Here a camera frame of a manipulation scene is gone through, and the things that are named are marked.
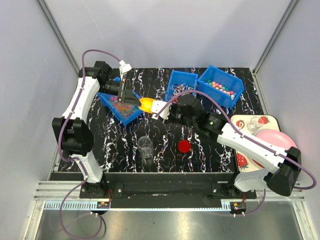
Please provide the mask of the blue bin with star candies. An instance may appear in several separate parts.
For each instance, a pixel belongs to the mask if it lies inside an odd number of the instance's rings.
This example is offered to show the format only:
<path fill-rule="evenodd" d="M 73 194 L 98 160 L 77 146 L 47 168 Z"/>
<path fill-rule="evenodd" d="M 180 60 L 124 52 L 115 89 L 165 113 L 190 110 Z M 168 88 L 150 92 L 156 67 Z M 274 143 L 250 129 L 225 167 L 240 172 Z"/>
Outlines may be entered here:
<path fill-rule="evenodd" d="M 115 95 L 105 93 L 105 83 L 107 80 L 101 80 L 99 82 L 100 87 L 97 93 L 98 97 L 103 106 L 108 108 L 114 114 L 116 119 L 126 126 L 138 118 L 143 111 L 140 110 L 136 105 L 120 101 Z M 116 77 L 113 80 L 119 82 L 121 79 Z"/>

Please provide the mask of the yellow plastic scoop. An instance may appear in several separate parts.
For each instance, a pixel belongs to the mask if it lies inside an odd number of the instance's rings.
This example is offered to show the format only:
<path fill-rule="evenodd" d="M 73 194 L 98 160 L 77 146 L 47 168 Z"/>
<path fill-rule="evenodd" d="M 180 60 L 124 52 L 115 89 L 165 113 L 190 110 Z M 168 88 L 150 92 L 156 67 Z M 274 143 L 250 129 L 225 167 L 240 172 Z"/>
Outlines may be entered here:
<path fill-rule="evenodd" d="M 155 99 L 148 98 L 148 97 L 142 97 L 139 99 L 140 106 L 138 108 L 142 110 L 143 112 L 153 114 L 154 112 L 152 111 L 152 105 Z"/>

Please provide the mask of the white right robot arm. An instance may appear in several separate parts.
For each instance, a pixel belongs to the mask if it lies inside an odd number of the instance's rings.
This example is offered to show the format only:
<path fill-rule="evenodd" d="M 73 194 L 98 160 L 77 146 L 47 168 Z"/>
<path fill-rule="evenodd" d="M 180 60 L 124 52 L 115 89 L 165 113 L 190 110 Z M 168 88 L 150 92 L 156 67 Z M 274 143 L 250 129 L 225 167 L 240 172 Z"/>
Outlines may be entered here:
<path fill-rule="evenodd" d="M 205 110 L 201 101 L 185 94 L 166 108 L 169 123 L 191 127 L 199 137 L 228 146 L 255 160 L 263 168 L 251 172 L 239 171 L 227 185 L 228 195 L 239 198 L 249 190 L 269 188 L 289 197 L 301 172 L 301 151 L 268 143 L 236 128 L 225 117 Z"/>

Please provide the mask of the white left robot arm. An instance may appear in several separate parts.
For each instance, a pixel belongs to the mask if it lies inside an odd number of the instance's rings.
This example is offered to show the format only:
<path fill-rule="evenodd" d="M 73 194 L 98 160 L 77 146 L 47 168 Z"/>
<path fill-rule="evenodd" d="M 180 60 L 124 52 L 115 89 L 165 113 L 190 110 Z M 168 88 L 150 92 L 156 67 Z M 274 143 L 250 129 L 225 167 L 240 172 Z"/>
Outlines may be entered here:
<path fill-rule="evenodd" d="M 103 198 L 111 192 L 107 179 L 93 153 L 94 135 L 87 125 L 91 103 L 97 94 L 114 96 L 134 110 L 140 105 L 138 95 L 120 79 L 111 79 L 112 68 L 104 61 L 83 67 L 71 102 L 61 117 L 52 120 L 60 158 L 75 162 L 83 175 L 81 198 Z"/>

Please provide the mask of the blue bin with flower candies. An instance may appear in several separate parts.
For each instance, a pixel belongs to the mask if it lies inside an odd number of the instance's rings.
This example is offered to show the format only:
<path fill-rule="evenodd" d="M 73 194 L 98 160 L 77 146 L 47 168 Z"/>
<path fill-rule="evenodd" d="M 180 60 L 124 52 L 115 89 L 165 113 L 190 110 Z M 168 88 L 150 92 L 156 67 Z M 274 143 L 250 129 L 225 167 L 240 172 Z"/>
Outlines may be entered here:
<path fill-rule="evenodd" d="M 241 79 L 211 65 L 197 79 L 197 89 L 231 110 L 245 88 Z"/>

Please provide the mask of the blue bin with lollipops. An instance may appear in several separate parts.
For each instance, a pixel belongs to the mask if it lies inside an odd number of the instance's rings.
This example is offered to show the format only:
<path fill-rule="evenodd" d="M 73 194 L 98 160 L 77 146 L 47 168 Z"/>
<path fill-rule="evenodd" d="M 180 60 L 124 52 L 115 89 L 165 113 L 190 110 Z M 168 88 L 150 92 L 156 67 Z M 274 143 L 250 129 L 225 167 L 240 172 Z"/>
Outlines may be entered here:
<path fill-rule="evenodd" d="M 198 75 L 196 73 L 173 70 L 170 75 L 164 100 L 167 102 L 181 92 L 195 90 L 197 80 Z"/>

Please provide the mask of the red jar lid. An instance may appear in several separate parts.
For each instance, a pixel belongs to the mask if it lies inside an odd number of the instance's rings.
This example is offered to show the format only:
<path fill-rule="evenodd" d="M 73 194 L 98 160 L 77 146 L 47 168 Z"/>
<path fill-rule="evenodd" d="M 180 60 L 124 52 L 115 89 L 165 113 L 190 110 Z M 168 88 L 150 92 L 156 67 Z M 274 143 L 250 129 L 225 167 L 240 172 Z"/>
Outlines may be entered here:
<path fill-rule="evenodd" d="M 188 140 L 181 140 L 178 143 L 178 150 L 181 153 L 188 153 L 191 149 L 191 143 Z"/>

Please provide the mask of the clear plastic jar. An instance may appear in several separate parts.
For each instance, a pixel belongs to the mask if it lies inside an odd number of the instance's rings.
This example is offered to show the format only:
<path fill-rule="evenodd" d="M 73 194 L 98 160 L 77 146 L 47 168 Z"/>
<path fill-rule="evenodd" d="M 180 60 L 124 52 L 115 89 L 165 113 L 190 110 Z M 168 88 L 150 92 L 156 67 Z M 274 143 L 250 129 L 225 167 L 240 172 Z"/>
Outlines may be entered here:
<path fill-rule="evenodd" d="M 142 136 L 137 141 L 138 151 L 143 159 L 151 159 L 154 154 L 152 140 L 148 136 Z"/>

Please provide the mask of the clear glass cup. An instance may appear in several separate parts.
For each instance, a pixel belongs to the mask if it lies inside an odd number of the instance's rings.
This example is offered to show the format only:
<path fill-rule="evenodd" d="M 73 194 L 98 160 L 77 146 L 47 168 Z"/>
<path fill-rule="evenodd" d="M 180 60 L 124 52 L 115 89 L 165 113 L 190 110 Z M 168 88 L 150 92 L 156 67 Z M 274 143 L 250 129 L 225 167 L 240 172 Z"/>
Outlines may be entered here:
<path fill-rule="evenodd" d="M 263 123 L 260 122 L 260 118 L 258 116 L 254 116 L 247 124 L 247 129 L 250 132 L 256 132 L 259 128 L 263 126 Z"/>

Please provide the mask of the red plate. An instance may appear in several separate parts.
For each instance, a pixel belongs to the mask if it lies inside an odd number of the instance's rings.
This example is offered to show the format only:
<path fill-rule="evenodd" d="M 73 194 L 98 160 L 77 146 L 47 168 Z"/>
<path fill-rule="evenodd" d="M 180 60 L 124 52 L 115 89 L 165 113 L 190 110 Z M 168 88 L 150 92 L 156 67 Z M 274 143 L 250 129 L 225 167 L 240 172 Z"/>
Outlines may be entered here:
<path fill-rule="evenodd" d="M 247 158 L 248 162 L 250 163 L 250 168 L 252 170 L 261 170 L 261 169 L 265 168 L 262 164 L 260 164 L 255 159 L 251 158 L 249 155 L 246 155 L 246 158 Z"/>

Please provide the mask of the pink plate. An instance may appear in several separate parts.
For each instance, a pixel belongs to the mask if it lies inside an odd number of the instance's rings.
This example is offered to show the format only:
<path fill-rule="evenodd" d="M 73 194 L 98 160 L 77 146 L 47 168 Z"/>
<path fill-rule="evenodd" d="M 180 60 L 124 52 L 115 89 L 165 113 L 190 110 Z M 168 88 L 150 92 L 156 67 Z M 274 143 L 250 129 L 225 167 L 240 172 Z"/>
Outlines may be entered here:
<path fill-rule="evenodd" d="M 285 133 L 274 130 L 274 129 L 264 129 L 254 134 L 255 137 L 277 147 L 284 148 L 288 150 L 290 147 L 297 148 L 296 143 Z"/>

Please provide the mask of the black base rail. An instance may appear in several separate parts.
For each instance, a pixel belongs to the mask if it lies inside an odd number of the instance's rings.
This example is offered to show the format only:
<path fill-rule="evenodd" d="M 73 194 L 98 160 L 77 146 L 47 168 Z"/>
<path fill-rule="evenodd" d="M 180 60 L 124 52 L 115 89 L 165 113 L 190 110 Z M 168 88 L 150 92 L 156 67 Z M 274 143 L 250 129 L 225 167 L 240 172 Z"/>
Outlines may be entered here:
<path fill-rule="evenodd" d="M 255 200 L 231 185 L 233 173 L 106 173 L 100 183 L 86 183 L 82 199 L 111 198 L 114 209 L 211 209 L 222 200 Z"/>

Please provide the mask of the aluminium corner post left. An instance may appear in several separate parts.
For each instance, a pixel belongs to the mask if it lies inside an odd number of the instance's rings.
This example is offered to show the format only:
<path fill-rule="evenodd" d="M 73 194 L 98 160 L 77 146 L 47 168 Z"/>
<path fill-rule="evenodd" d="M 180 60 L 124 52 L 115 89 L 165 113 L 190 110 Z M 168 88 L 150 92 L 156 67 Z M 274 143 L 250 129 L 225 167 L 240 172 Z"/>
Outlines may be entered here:
<path fill-rule="evenodd" d="M 74 55 L 72 54 L 47 2 L 45 0 L 35 0 L 35 2 L 37 3 L 42 14 L 44 15 L 45 20 L 47 21 L 50 29 L 52 30 L 55 38 L 57 39 L 72 69 L 74 70 L 75 74 L 78 75 L 78 72 L 80 70 L 79 64 L 77 63 Z"/>

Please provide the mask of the aluminium corner post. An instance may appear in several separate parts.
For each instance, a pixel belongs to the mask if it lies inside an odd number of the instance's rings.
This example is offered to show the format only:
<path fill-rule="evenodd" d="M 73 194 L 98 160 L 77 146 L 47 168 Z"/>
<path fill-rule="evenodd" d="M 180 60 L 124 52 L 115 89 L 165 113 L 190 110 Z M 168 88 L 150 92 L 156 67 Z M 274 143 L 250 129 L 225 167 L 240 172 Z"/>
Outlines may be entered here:
<path fill-rule="evenodd" d="M 260 56 L 257 64 L 252 69 L 254 74 L 257 74 L 261 67 L 263 66 L 264 62 L 266 61 L 268 55 L 270 54 L 271 50 L 273 49 L 274 45 L 276 44 L 278 38 L 280 37 L 282 31 L 284 30 L 285 26 L 287 25 L 289 19 L 291 18 L 292 14 L 294 13 L 296 7 L 300 3 L 300 0 L 290 0 L 288 6 L 286 7 L 282 17 L 280 18 L 275 30 L 273 31 L 266 47 L 264 48 L 262 55 Z"/>
<path fill-rule="evenodd" d="M 47 2 L 45 0 L 35 0 L 35 2 L 37 3 L 42 14 L 44 15 L 45 20 L 47 21 L 50 29 L 52 30 L 55 38 L 57 39 L 72 69 L 74 70 L 75 74 L 78 75 L 78 72 L 80 70 L 79 64 L 77 63 L 74 55 L 72 54 Z"/>

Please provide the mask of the aluminium corner post right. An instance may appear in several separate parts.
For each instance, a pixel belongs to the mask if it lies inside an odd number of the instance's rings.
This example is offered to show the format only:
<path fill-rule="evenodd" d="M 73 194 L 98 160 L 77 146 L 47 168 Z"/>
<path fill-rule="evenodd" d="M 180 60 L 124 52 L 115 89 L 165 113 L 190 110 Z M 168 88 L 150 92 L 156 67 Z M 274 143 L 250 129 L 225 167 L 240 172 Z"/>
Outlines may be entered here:
<path fill-rule="evenodd" d="M 289 19 L 291 18 L 292 14 L 294 13 L 296 7 L 300 3 L 300 0 L 290 0 L 288 6 L 286 7 L 282 17 L 280 18 L 275 30 L 273 31 L 266 47 L 264 48 L 262 55 L 260 56 L 257 64 L 252 69 L 254 74 L 257 74 L 261 67 L 263 66 L 264 62 L 266 61 L 268 55 L 270 54 L 271 50 L 273 49 L 274 45 L 276 44 L 278 38 L 280 37 L 282 31 L 284 30 L 285 26 L 287 25 Z"/>

